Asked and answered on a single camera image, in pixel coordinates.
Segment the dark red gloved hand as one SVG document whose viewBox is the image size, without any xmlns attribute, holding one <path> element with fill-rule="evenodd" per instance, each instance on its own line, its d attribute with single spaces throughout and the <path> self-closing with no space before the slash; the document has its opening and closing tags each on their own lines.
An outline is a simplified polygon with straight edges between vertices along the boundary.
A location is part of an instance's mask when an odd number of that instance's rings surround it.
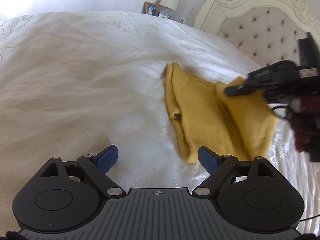
<svg viewBox="0 0 320 240">
<path fill-rule="evenodd" d="M 289 103 L 287 118 L 294 132 L 298 152 L 309 154 L 319 162 L 319 95 L 305 95 Z"/>
</svg>

